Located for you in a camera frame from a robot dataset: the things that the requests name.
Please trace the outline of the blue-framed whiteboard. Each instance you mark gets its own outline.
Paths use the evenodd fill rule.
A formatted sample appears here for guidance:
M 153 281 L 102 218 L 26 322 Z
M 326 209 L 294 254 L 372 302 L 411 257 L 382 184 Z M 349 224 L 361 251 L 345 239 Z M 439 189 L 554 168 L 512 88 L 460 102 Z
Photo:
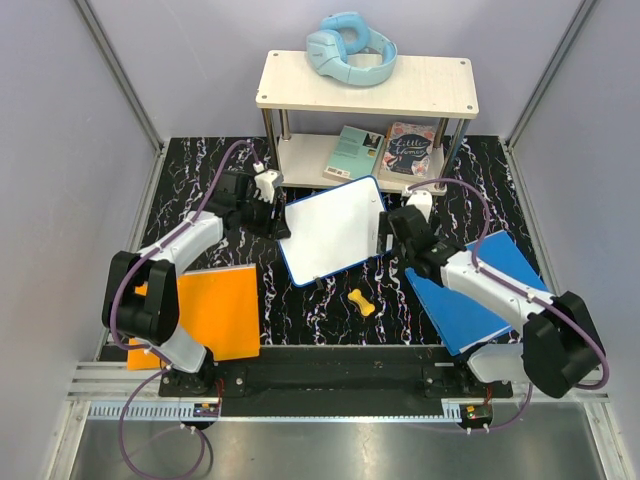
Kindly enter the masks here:
M 291 237 L 279 246 L 292 283 L 304 287 L 376 256 L 384 211 L 372 176 L 287 204 Z

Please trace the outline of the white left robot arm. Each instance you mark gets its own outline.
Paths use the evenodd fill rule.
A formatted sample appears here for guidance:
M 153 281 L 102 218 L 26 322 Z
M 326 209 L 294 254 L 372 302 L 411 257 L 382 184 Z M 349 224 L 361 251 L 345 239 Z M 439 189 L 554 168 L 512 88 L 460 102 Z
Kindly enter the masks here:
M 102 322 L 115 341 L 133 338 L 181 371 L 181 384 L 196 396 L 215 386 L 211 350 L 180 326 L 178 278 L 207 249 L 232 230 L 265 240 L 291 237 L 286 222 L 283 175 L 225 171 L 215 179 L 201 205 L 167 235 L 137 252 L 120 251 L 111 260 Z

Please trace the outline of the yellow whiteboard eraser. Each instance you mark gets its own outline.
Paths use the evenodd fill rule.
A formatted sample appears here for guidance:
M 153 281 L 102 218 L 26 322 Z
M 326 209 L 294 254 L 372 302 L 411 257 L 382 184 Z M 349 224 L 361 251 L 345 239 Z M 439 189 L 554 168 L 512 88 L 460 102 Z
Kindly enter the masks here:
M 360 289 L 350 291 L 347 299 L 357 308 L 360 315 L 364 318 L 369 317 L 375 312 L 375 305 L 363 296 Z

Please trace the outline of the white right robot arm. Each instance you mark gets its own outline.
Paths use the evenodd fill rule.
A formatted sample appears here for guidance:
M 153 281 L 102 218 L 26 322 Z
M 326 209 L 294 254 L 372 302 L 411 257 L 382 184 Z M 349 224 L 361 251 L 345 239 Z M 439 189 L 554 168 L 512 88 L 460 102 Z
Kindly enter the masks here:
M 559 399 L 572 389 L 599 390 L 611 367 L 585 300 L 574 292 L 554 295 L 514 279 L 479 256 L 487 236 L 472 248 L 438 237 L 426 209 L 407 205 L 379 215 L 378 251 L 395 255 L 416 277 L 462 295 L 499 316 L 521 339 L 519 354 L 485 344 L 454 371 L 454 384 L 476 396 L 490 382 L 522 372 L 545 395 Z

